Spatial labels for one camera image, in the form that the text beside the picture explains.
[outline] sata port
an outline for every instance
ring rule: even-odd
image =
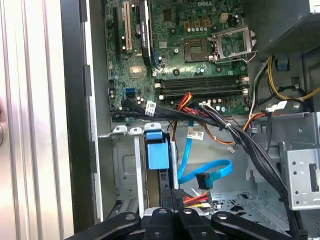
[[[136,89],[135,88],[126,88],[125,89],[125,96],[127,98],[134,98],[136,96]]]

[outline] metal panel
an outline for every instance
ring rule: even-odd
[[[60,2],[0,10],[1,237],[64,239],[74,228]]]

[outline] dell logo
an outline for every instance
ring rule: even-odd
[[[212,6],[212,1],[198,1],[198,7]]]

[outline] green motherboard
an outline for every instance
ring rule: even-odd
[[[212,36],[242,25],[240,0],[106,1],[111,109],[120,108],[123,98],[175,108],[191,92],[196,102],[210,102],[222,114],[248,113],[248,86],[241,81],[246,63],[209,58],[216,47]],[[242,34],[227,35],[222,43],[225,56],[245,48]]]

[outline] sticker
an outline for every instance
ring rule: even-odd
[[[281,101],[278,104],[273,105],[272,107],[267,108],[269,112],[274,112],[275,110],[284,109],[288,101]]]
[[[157,104],[155,102],[148,100],[146,102],[144,114],[153,117],[156,111],[156,106]]]
[[[188,127],[188,139],[195,139],[195,140],[203,140],[205,133],[203,131],[194,131],[194,128],[192,126]]]

